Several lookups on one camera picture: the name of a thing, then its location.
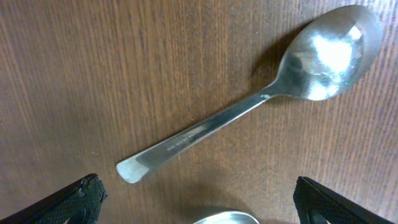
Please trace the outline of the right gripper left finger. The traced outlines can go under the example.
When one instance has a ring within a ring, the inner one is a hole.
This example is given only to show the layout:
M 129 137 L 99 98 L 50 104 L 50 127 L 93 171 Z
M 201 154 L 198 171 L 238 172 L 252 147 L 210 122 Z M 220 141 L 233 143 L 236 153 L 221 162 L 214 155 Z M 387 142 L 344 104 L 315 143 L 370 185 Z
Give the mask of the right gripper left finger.
M 33 205 L 1 220 L 1 223 L 82 223 L 99 219 L 107 197 L 97 174 L 89 174 Z

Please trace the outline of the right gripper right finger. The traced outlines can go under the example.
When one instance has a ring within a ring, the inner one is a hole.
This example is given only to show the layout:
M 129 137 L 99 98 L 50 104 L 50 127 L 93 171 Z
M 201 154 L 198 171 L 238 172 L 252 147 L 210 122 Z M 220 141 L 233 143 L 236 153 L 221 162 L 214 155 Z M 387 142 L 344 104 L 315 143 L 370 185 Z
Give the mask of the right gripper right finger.
M 392 224 L 309 177 L 297 179 L 293 198 L 301 224 Z

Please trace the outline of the steel spoon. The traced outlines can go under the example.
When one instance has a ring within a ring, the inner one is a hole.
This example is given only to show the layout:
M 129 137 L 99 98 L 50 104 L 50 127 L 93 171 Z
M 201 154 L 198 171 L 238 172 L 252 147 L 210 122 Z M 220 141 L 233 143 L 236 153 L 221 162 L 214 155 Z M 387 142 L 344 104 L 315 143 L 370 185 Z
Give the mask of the steel spoon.
M 208 119 L 118 162 L 116 171 L 124 181 L 135 184 L 271 98 L 333 98 L 365 75 L 381 44 L 381 20 L 367 7 L 349 5 L 326 12 L 309 23 L 287 47 L 273 82 Z
M 259 224 L 259 221 L 249 213 L 230 210 L 211 214 L 193 224 Z

